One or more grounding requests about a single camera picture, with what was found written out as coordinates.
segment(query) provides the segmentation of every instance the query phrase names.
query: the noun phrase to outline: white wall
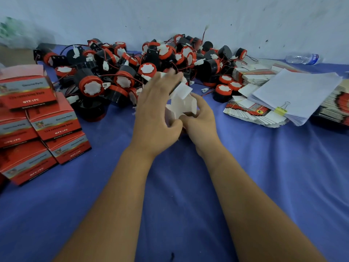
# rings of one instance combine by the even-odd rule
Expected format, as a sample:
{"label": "white wall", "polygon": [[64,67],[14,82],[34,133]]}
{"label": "white wall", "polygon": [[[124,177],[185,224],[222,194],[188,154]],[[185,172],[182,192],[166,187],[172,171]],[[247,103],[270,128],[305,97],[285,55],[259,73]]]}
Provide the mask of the white wall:
{"label": "white wall", "polygon": [[144,41],[172,34],[202,37],[254,57],[319,53],[349,64],[349,0],[0,0],[0,15],[51,29],[59,44]]}

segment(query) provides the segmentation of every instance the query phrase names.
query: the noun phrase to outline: blue bottle label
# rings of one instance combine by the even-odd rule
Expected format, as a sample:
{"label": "blue bottle label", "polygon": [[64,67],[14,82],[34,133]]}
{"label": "blue bottle label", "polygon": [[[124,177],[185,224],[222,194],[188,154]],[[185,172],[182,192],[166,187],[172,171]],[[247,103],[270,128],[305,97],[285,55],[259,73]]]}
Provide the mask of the blue bottle label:
{"label": "blue bottle label", "polygon": [[311,60],[309,63],[307,63],[307,65],[314,65],[319,59],[319,55],[318,54],[313,54],[311,57]]}

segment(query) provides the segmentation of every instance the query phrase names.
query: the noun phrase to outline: table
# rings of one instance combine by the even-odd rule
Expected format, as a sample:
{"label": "table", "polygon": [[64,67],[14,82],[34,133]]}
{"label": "table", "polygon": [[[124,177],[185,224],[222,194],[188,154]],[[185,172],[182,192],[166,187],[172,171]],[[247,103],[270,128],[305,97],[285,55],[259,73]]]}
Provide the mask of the table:
{"label": "table", "polygon": [[[347,65],[301,66],[312,72]],[[56,80],[52,70],[48,72]],[[193,85],[201,93],[203,86]],[[204,97],[218,135],[248,175],[329,261],[349,257],[349,135],[307,122],[278,129],[223,113]],[[0,195],[1,261],[50,261],[106,185],[128,146],[134,109],[109,106],[99,122],[79,119],[92,150]],[[183,136],[154,161],[146,183],[135,261],[237,261],[216,192],[193,143]]]}

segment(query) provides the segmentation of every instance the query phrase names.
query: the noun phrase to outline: yellow binder clip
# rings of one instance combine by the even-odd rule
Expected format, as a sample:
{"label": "yellow binder clip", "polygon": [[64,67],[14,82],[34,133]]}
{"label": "yellow binder clip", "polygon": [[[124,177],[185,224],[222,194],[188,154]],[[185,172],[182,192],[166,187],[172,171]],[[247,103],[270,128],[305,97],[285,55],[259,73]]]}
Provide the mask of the yellow binder clip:
{"label": "yellow binder clip", "polygon": [[278,106],[274,112],[276,114],[279,114],[280,116],[284,116],[287,113],[287,106],[290,104],[290,102],[286,101],[285,104],[283,104],[282,106]]}

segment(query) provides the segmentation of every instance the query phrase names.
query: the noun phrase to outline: stack of red boxes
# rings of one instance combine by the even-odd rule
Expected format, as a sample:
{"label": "stack of red boxes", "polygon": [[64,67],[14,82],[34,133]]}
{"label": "stack of red boxes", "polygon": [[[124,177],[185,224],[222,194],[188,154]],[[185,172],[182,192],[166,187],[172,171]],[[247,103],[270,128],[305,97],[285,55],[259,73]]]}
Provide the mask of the stack of red boxes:
{"label": "stack of red boxes", "polygon": [[74,110],[54,92],[42,65],[1,69],[0,101],[0,173],[15,184],[91,149]]}

